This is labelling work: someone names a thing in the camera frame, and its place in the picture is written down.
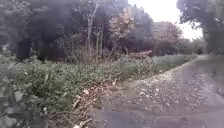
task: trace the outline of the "foliage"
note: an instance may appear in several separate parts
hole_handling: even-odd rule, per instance
[[[156,22],[153,29],[153,54],[176,54],[181,39],[181,30],[170,22]]]
[[[179,66],[195,56],[175,55],[151,60],[123,57],[112,64],[101,65],[41,64],[38,61],[16,64],[3,58],[0,61],[5,63],[1,64],[1,68],[5,69],[4,78],[10,80],[7,86],[15,85],[16,89],[25,94],[23,99],[26,101],[25,105],[29,106],[28,111],[41,116],[46,109],[48,119],[60,127],[67,120],[63,116],[56,120],[54,115],[71,111],[76,96],[81,95],[82,90],[93,83],[151,76]]]
[[[115,46],[129,51],[142,51],[144,47],[149,48],[152,26],[153,20],[144,10],[136,6],[127,7],[110,20],[110,38]]]
[[[207,51],[223,53],[224,17],[222,0],[178,0],[181,22],[200,23],[207,42]]]

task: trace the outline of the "autumn tree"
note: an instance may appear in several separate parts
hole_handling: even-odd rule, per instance
[[[170,22],[156,22],[153,27],[153,54],[165,55],[177,53],[182,31]]]
[[[110,20],[110,39],[124,52],[150,48],[153,20],[136,6],[125,8]]]

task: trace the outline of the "tree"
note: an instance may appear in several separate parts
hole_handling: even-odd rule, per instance
[[[125,8],[110,20],[110,39],[123,52],[139,52],[150,48],[153,20],[144,10]]]
[[[153,29],[153,54],[176,54],[182,31],[170,22],[156,22]]]
[[[207,42],[207,50],[223,53],[224,1],[222,0],[178,0],[182,23],[199,23]]]

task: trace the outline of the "shrub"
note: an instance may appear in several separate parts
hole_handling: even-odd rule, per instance
[[[27,64],[11,62],[11,66],[8,66],[9,61],[6,61],[8,64],[1,68],[5,69],[4,75],[9,82],[7,85],[1,84],[14,85],[16,90],[24,93],[24,102],[32,114],[41,115],[44,108],[47,108],[51,117],[55,113],[70,111],[76,96],[81,95],[82,90],[93,83],[152,76],[193,58],[193,55],[175,55],[137,60],[124,56],[113,63],[101,65],[42,64],[34,61]]]

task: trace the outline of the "wet pavement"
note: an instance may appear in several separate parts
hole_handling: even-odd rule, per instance
[[[224,58],[200,56],[163,74],[105,90],[99,128],[224,128]]]

